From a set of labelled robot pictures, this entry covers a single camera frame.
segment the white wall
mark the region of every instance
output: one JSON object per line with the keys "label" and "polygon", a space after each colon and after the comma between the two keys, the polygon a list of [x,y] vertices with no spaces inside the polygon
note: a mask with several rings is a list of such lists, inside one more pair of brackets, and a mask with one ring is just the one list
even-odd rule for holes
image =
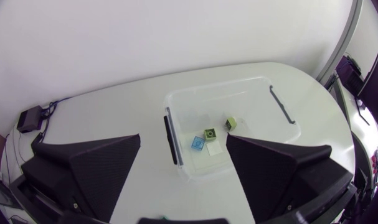
{"label": "white wall", "polygon": [[365,78],[378,54],[378,13],[371,0],[363,0],[361,15],[346,52],[355,59]]}
{"label": "white wall", "polygon": [[31,106],[166,73],[272,61],[315,77],[351,4],[0,0],[0,133]]}

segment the cable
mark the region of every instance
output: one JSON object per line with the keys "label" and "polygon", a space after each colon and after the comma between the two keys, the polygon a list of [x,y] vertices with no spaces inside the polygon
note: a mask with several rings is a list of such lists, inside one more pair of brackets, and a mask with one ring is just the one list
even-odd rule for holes
{"label": "cable", "polygon": [[42,115],[44,115],[44,114],[46,114],[46,112],[50,111],[53,106],[56,107],[58,103],[60,103],[64,100],[68,100],[70,98],[71,97],[67,97],[67,98],[64,98],[64,99],[61,99],[61,100],[56,100],[55,102],[50,102],[49,106],[46,109],[42,110]]}
{"label": "cable", "polygon": [[42,139],[40,140],[41,142],[43,142],[44,139],[45,139],[46,132],[47,132],[47,129],[48,129],[49,123],[50,123],[50,117],[53,115],[54,111],[56,110],[58,103],[60,103],[64,100],[68,100],[70,98],[71,97],[67,97],[67,98],[64,98],[64,99],[61,99],[61,100],[56,100],[55,102],[50,102],[49,106],[46,109],[42,110],[41,119],[46,120],[46,126],[45,126],[44,131],[41,132],[41,134],[42,134]]}
{"label": "cable", "polygon": [[24,160],[24,158],[21,156],[21,152],[20,152],[20,139],[21,139],[21,132],[19,132],[19,134],[20,134],[20,137],[19,137],[19,155],[20,155],[21,159],[22,159],[24,162],[26,162],[26,161]]}
{"label": "cable", "polygon": [[16,154],[16,145],[14,144],[14,127],[13,127],[13,130],[12,130],[12,139],[13,139],[14,156],[16,157],[17,165],[19,166],[20,172],[22,174],[22,170],[21,170],[21,167],[20,167],[20,164],[19,164],[19,159],[17,158],[17,154]]}
{"label": "cable", "polygon": [[44,129],[44,132],[42,133],[42,139],[40,140],[41,142],[43,142],[44,139],[45,139],[47,128],[49,127],[49,123],[50,123],[50,117],[52,116],[52,114],[56,110],[56,107],[57,107],[57,104],[53,107],[53,111],[52,112],[47,111],[47,114],[46,114],[46,126],[45,126],[45,129]]}
{"label": "cable", "polygon": [[13,217],[19,217],[21,220],[24,220],[26,223],[28,223],[28,221],[27,220],[25,220],[25,219],[23,219],[23,218],[21,218],[20,216],[18,216],[18,215],[12,215],[10,218],[8,218],[7,220],[10,220],[10,219],[12,219]]}
{"label": "cable", "polygon": [[349,56],[350,56],[351,58],[353,58],[353,57],[352,57],[352,55],[351,55],[350,53],[348,53],[348,52],[345,52],[345,54],[347,54],[347,55],[349,55]]}
{"label": "cable", "polygon": [[10,172],[9,172],[9,161],[7,161],[7,148],[6,148],[6,143],[7,143],[7,137],[9,137],[10,134],[7,134],[5,138],[5,143],[4,143],[4,153],[6,155],[6,166],[7,166],[7,177],[9,178],[9,184],[10,184]]}

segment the container handle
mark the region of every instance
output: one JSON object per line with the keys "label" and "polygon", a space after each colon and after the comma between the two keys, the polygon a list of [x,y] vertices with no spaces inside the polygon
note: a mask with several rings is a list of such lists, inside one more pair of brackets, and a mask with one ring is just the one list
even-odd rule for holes
{"label": "container handle", "polygon": [[174,164],[176,165],[179,161],[179,165],[183,165],[182,155],[177,149],[177,138],[174,132],[171,131],[173,129],[173,123],[172,123],[172,117],[171,112],[169,110],[169,107],[166,108],[166,111],[168,112],[168,116],[164,116],[164,123],[165,123],[165,129],[166,134],[168,138],[169,148],[171,149],[172,159],[174,161]]}
{"label": "container handle", "polygon": [[272,96],[274,97],[274,99],[276,100],[277,104],[279,105],[280,109],[283,111],[284,116],[286,116],[286,119],[288,120],[288,122],[290,124],[295,124],[295,121],[291,120],[290,116],[288,115],[286,109],[284,108],[283,103],[280,102],[280,100],[277,98],[276,94],[273,92],[273,86],[272,85],[269,86],[269,90],[270,90],[270,93],[272,94]]}

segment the green block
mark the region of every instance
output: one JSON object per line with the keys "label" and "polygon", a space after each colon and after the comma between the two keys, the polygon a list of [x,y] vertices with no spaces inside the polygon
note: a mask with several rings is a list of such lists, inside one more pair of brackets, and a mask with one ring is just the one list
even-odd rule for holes
{"label": "green block", "polygon": [[204,136],[206,141],[211,141],[216,139],[216,132],[214,128],[205,129],[204,130]]}
{"label": "green block", "polygon": [[233,131],[237,126],[236,120],[233,117],[227,118],[226,126],[229,131]]}

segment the black handle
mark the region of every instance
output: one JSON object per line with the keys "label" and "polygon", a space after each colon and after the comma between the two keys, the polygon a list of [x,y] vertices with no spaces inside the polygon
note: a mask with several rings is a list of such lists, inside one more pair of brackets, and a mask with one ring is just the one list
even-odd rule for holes
{"label": "black handle", "polygon": [[173,142],[172,136],[171,136],[171,130],[170,130],[169,125],[168,125],[167,116],[164,116],[164,123],[165,123],[166,137],[168,138],[169,148],[171,148],[172,159],[174,161],[174,164],[176,165],[177,160],[176,160],[175,147],[174,147],[174,142]]}
{"label": "black handle", "polygon": [[295,124],[295,121],[291,120],[291,118],[290,118],[290,116],[288,115],[286,109],[284,109],[284,105],[283,105],[283,103],[280,103],[280,100],[277,98],[276,94],[273,92],[273,90],[272,90],[272,89],[273,89],[273,86],[270,85],[270,86],[269,86],[269,89],[270,89],[270,93],[272,94],[272,96],[273,96],[274,99],[276,100],[276,102],[277,102],[277,104],[279,105],[280,109],[283,111],[284,116],[286,116],[288,122],[289,122],[290,124]]}

